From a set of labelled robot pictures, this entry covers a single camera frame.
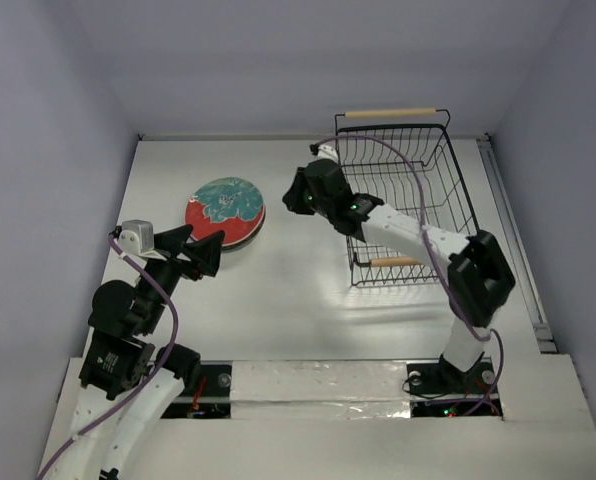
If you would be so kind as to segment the blue floral white plate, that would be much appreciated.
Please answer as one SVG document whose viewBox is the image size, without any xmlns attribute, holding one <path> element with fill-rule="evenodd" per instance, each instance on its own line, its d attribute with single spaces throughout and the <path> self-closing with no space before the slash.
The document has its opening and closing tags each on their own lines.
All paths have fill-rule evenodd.
<svg viewBox="0 0 596 480">
<path fill-rule="evenodd" d="M 256 236 L 259 234 L 259 232 L 262 230 L 265 220 L 266 216 L 263 215 L 260 221 L 257 223 L 256 227 L 249 234 L 247 234 L 243 239 L 232 244 L 227 245 L 226 243 L 223 243 L 222 250 L 225 252 L 236 251 L 251 244 L 256 238 Z"/>
</svg>

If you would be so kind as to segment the white bowl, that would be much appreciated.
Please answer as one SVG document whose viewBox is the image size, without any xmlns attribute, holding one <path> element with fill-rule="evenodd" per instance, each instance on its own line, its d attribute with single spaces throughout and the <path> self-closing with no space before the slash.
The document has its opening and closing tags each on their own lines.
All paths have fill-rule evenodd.
<svg viewBox="0 0 596 480">
<path fill-rule="evenodd" d="M 249 238 L 246 242 L 234 243 L 233 245 L 223 245 L 222 252 L 227 253 L 227 254 L 235 253 L 235 252 L 241 251 L 243 249 L 246 249 L 247 247 L 252 245 L 254 242 L 255 242 L 254 238 Z"/>
</svg>

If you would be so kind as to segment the teal red plate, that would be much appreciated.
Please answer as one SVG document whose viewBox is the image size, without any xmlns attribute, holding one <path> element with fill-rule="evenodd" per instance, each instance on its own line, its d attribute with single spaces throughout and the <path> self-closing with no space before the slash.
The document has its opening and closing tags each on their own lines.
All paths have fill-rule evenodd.
<svg viewBox="0 0 596 480">
<path fill-rule="evenodd" d="M 223 177 L 194 192 L 187 203 L 185 222 L 193 226 L 193 240 L 223 230 L 223 243 L 229 245 L 249 234 L 263 215 L 266 205 L 256 185 L 240 177 Z"/>
</svg>

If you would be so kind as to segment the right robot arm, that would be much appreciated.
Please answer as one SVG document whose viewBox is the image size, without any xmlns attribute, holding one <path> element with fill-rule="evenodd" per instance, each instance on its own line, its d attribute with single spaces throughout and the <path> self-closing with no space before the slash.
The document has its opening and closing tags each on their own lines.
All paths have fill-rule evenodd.
<svg viewBox="0 0 596 480">
<path fill-rule="evenodd" d="M 335 231 L 376 244 L 432 268 L 454 314 L 449 340 L 438 361 L 438 379 L 460 392 L 475 378 L 474 367 L 492 334 L 490 324 L 516 285 L 511 267 L 488 231 L 450 232 L 397 211 L 382 199 L 354 193 L 342 169 L 318 158 L 297 169 L 283 203 L 298 215 L 323 216 Z"/>
</svg>

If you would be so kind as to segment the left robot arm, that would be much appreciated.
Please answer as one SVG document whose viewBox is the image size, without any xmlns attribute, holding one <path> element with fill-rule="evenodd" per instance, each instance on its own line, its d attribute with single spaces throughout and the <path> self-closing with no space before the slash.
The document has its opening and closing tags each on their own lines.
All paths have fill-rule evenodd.
<svg viewBox="0 0 596 480">
<path fill-rule="evenodd" d="M 38 478 L 127 478 L 172 401 L 197 391 L 201 356 L 176 342 L 180 315 L 172 296 L 181 280 L 217 274 L 225 233 L 195 240 L 192 231 L 183 225 L 156 233 L 150 222 L 131 220 L 108 234 L 110 250 L 138 278 L 95 291 L 69 434 Z"/>
</svg>

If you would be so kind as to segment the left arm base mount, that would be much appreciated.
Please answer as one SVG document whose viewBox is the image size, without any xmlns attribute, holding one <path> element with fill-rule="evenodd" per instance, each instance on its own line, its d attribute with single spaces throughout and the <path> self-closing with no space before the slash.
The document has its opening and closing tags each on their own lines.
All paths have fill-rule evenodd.
<svg viewBox="0 0 596 480">
<path fill-rule="evenodd" d="M 201 366 L 197 388 L 185 390 L 172 401 L 162 419 L 218 420 L 231 417 L 231 362 L 207 362 Z"/>
</svg>

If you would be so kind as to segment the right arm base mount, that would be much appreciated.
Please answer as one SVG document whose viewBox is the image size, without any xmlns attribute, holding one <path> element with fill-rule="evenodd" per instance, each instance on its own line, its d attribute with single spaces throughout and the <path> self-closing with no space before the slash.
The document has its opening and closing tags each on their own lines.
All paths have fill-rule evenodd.
<svg viewBox="0 0 596 480">
<path fill-rule="evenodd" d="M 496 372 L 489 359 L 467 373 L 454 372 L 437 362 L 407 365 L 402 391 L 414 418 L 503 417 Z"/>
</svg>

